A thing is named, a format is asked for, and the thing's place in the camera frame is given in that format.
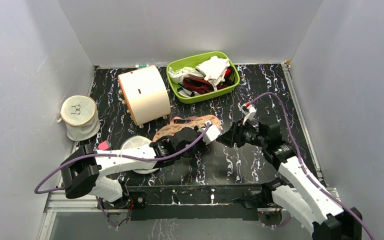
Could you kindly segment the floral mesh laundry bag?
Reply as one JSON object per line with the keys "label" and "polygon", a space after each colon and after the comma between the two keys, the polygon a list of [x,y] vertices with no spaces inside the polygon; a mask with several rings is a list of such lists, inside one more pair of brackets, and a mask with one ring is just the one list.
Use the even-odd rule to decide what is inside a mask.
{"label": "floral mesh laundry bag", "polygon": [[156,134],[152,138],[152,141],[156,142],[164,136],[173,136],[175,133],[181,131],[183,128],[203,128],[207,122],[210,122],[212,125],[215,125],[219,131],[223,129],[221,125],[221,120],[215,115],[207,114],[203,116],[191,116],[186,118],[176,116],[170,121],[168,125],[163,126],[160,130],[156,132]]}

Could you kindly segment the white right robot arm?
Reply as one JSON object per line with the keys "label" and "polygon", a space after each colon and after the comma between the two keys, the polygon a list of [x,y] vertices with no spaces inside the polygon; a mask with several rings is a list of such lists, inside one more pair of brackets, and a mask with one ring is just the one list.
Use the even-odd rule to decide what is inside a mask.
{"label": "white right robot arm", "polygon": [[296,218],[314,240],[362,239],[361,213],[347,211],[299,160],[292,145],[283,140],[279,123],[235,121],[217,138],[227,147],[250,144],[261,148],[264,158],[285,177],[264,183],[262,202],[268,207],[281,206]]}

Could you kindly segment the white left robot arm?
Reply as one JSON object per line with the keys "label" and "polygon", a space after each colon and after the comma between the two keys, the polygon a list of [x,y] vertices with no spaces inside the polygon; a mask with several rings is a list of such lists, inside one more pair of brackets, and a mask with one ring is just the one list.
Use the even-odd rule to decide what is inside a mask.
{"label": "white left robot arm", "polygon": [[109,175],[128,171],[153,173],[173,165],[196,144],[210,144],[220,133],[218,127],[208,124],[201,128],[185,127],[174,135],[147,140],[131,148],[97,150],[90,144],[82,145],[59,167],[65,197],[77,199],[92,195],[124,208],[130,200],[127,189]]}

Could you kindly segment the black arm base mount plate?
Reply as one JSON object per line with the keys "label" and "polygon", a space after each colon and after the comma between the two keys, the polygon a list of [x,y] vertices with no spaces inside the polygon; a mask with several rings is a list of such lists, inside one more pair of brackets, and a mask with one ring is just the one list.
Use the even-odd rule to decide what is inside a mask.
{"label": "black arm base mount plate", "polygon": [[262,184],[129,186],[129,198],[99,207],[126,212],[133,221],[155,219],[241,219],[278,223],[282,210]]}

